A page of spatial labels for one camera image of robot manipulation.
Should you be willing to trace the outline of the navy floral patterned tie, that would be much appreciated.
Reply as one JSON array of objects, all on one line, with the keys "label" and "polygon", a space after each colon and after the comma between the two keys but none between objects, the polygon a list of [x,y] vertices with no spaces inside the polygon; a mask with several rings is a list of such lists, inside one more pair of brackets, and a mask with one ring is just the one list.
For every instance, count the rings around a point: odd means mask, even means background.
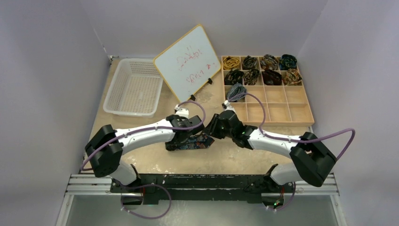
[{"label": "navy floral patterned tie", "polygon": [[214,139],[206,134],[198,134],[191,136],[187,141],[183,143],[176,142],[166,142],[165,148],[168,151],[176,151],[176,150],[196,150],[196,149],[207,149],[213,143]]}]

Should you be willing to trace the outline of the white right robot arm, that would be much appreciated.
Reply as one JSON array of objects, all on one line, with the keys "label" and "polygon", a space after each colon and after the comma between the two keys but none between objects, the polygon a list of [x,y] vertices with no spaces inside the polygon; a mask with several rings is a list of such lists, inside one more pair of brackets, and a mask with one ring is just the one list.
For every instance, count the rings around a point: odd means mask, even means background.
[{"label": "white right robot arm", "polygon": [[203,131],[213,138],[231,138],[241,148],[265,150],[290,158],[291,163],[273,166],[266,173],[264,185],[271,192],[283,184],[301,180],[320,187],[337,162],[322,142],[309,142],[316,138],[313,133],[305,132],[301,136],[267,134],[260,127],[243,124],[232,110],[214,114]]}]

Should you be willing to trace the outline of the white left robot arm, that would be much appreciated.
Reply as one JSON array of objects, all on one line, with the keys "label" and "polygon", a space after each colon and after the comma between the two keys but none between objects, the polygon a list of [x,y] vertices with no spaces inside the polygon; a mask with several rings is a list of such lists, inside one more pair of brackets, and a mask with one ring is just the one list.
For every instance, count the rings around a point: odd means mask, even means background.
[{"label": "white left robot arm", "polygon": [[133,165],[125,163],[122,156],[130,151],[156,143],[171,143],[180,148],[204,129],[203,119],[172,114],[158,122],[130,129],[114,129],[110,124],[102,126],[86,144],[87,164],[95,176],[111,176],[128,192],[140,188],[139,174]]}]

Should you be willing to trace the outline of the grey rolled tie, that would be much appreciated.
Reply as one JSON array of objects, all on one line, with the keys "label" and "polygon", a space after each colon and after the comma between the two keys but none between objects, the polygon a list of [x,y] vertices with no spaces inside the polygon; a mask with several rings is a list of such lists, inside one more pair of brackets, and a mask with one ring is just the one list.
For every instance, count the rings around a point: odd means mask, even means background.
[{"label": "grey rolled tie", "polygon": [[243,98],[245,98],[247,93],[247,88],[244,87],[241,83],[234,84],[226,94],[226,99],[229,102],[237,102]]}]

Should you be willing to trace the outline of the black gold rolled tie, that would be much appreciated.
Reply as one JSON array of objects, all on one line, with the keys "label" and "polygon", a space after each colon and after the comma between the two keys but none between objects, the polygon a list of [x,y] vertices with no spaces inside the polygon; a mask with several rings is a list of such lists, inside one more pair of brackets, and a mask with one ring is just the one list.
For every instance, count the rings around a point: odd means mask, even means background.
[{"label": "black gold rolled tie", "polygon": [[237,83],[243,84],[243,77],[245,73],[237,68],[231,69],[224,78],[225,85],[235,85]]}]

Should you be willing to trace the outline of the dark olive rolled tie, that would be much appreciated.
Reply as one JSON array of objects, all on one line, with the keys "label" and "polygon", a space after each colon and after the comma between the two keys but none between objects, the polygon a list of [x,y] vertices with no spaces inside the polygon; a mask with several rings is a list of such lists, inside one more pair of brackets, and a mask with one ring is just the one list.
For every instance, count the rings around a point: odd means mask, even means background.
[{"label": "dark olive rolled tie", "polygon": [[244,73],[244,84],[245,85],[255,85],[257,83],[257,79],[260,75],[260,71],[258,69],[250,69]]}]

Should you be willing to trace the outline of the yellow rolled tie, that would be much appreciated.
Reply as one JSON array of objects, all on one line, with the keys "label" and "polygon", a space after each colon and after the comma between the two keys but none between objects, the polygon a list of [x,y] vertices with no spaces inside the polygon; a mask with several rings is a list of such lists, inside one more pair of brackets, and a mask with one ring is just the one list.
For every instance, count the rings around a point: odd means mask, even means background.
[{"label": "yellow rolled tie", "polygon": [[222,66],[224,70],[239,69],[240,68],[240,58],[234,56],[226,56],[222,59]]}]

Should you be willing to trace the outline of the dark maroon rolled tie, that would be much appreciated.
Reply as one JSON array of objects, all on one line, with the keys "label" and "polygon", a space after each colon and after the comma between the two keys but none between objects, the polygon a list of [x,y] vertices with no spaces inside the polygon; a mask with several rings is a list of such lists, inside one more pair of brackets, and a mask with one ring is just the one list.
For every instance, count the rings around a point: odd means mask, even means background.
[{"label": "dark maroon rolled tie", "polygon": [[263,83],[265,85],[279,86],[282,84],[282,75],[273,70],[266,70],[262,72]]}]

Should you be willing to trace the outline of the wooden compartment tray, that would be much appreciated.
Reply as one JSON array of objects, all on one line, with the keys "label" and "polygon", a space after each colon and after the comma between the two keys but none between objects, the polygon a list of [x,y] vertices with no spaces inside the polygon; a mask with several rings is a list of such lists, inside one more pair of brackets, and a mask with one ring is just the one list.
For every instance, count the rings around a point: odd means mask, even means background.
[{"label": "wooden compartment tray", "polygon": [[296,85],[267,85],[259,75],[256,83],[241,82],[249,95],[233,102],[239,119],[247,124],[259,125],[265,108],[266,126],[305,127],[315,123],[303,82]]}]

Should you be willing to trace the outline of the white plastic basket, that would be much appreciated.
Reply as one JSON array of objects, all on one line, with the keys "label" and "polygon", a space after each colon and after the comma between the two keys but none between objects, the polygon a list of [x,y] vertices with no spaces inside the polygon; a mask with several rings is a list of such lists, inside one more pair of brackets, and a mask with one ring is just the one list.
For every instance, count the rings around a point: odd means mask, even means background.
[{"label": "white plastic basket", "polygon": [[119,116],[152,118],[162,84],[163,78],[151,59],[122,59],[110,83],[103,110]]}]

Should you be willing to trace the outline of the brown patterned rolled tie top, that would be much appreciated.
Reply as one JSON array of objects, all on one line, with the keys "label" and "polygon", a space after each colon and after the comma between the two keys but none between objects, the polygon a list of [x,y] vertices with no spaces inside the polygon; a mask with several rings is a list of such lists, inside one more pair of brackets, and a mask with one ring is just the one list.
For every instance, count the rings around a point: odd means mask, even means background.
[{"label": "brown patterned rolled tie top", "polygon": [[279,60],[270,54],[265,54],[260,61],[260,66],[264,70],[277,70],[279,69]]}]

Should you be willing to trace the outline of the orange brown rolled tie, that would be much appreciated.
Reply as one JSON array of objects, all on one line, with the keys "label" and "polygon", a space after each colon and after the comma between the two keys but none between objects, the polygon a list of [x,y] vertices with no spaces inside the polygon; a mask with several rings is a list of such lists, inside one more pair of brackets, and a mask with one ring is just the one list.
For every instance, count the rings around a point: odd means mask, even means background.
[{"label": "orange brown rolled tie", "polygon": [[302,76],[297,69],[288,69],[282,76],[282,81],[287,86],[298,85],[302,80]]}]

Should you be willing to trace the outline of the teal dark rolled tie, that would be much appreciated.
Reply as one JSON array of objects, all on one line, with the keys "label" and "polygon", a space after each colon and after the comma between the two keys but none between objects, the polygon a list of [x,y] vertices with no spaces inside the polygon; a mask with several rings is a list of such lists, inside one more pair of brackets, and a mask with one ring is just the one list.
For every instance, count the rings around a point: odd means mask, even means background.
[{"label": "teal dark rolled tie", "polygon": [[279,60],[280,70],[296,69],[297,68],[297,58],[293,55],[283,54]]}]

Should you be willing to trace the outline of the white board with yellow frame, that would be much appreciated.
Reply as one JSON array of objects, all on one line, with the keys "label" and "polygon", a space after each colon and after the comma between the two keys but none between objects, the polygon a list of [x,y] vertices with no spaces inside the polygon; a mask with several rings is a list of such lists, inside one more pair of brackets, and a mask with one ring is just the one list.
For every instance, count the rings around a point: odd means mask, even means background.
[{"label": "white board with yellow frame", "polygon": [[189,100],[222,68],[201,24],[158,54],[153,64],[179,102]]}]

